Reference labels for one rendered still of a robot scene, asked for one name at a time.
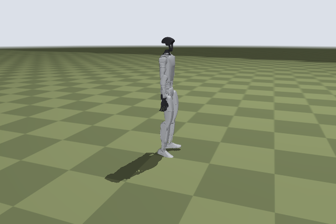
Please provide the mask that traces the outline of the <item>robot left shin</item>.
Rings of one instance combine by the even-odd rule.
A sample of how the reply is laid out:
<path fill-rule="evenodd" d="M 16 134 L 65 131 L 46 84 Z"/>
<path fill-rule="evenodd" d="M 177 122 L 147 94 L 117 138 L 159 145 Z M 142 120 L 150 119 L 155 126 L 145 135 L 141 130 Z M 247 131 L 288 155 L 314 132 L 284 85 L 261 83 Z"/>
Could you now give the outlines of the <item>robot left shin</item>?
<path fill-rule="evenodd" d="M 173 123 L 171 123 L 171 125 L 170 125 L 170 134 L 169 134 L 169 140 L 168 140 L 168 143 L 171 142 L 170 144 L 172 144 L 172 139 L 173 139 L 173 134 L 174 134 L 174 128 L 175 128 L 175 121 Z"/>

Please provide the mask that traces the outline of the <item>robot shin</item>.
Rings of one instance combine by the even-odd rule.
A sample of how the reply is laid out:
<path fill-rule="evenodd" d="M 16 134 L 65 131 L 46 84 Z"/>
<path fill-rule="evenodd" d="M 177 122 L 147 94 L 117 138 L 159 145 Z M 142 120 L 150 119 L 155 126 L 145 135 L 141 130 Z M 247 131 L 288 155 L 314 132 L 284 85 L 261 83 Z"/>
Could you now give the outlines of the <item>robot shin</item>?
<path fill-rule="evenodd" d="M 171 123 L 171 125 L 170 125 L 170 134 L 169 134 L 169 140 L 168 140 L 168 143 L 171 142 L 170 144 L 172 144 L 172 139 L 173 139 L 173 134 L 174 134 L 174 128 L 175 128 L 175 121 L 173 123 Z"/>
<path fill-rule="evenodd" d="M 161 127 L 161 129 L 160 129 L 161 151 L 165 152 L 166 151 L 166 147 L 167 147 L 167 142 L 169 140 L 170 126 L 167 129 L 165 123 L 162 123 L 160 125 L 160 127 Z"/>

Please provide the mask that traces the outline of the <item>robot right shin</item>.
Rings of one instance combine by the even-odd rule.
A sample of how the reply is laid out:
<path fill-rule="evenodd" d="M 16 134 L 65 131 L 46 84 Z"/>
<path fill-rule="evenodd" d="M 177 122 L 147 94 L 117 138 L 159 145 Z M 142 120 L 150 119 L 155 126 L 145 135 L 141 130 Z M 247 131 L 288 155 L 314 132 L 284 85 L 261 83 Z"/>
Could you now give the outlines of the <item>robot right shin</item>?
<path fill-rule="evenodd" d="M 166 147 L 167 147 L 167 142 L 169 140 L 170 126 L 167 129 L 165 123 L 162 123 L 160 125 L 160 127 L 161 127 L 161 129 L 160 129 L 161 151 L 165 152 L 166 151 Z"/>

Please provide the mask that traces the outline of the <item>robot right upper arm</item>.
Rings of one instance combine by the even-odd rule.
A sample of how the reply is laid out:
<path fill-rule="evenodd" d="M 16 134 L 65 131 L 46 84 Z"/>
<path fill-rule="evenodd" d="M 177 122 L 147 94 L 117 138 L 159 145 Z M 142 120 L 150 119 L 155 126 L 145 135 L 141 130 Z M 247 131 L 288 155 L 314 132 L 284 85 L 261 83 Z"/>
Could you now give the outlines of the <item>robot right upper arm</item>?
<path fill-rule="evenodd" d="M 162 76 L 166 76 L 166 64 L 167 64 L 167 57 L 163 56 L 159 58 L 159 64 L 160 64 L 160 79 Z M 168 80 L 168 77 L 166 76 L 166 81 Z"/>

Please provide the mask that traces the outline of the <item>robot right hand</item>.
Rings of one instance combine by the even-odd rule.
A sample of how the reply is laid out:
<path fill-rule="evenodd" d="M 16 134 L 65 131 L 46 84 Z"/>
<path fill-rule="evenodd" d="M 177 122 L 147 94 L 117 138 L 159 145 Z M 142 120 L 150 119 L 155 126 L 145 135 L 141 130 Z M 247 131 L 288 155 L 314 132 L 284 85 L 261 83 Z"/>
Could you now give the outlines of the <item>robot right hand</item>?
<path fill-rule="evenodd" d="M 163 95 L 162 94 L 161 94 L 161 100 L 162 100 L 162 102 L 161 102 L 161 109 L 160 109 L 160 111 L 164 112 L 164 111 L 167 110 L 167 107 L 169 107 L 169 105 L 168 105 L 168 103 L 166 101 L 166 98 L 163 99 Z"/>

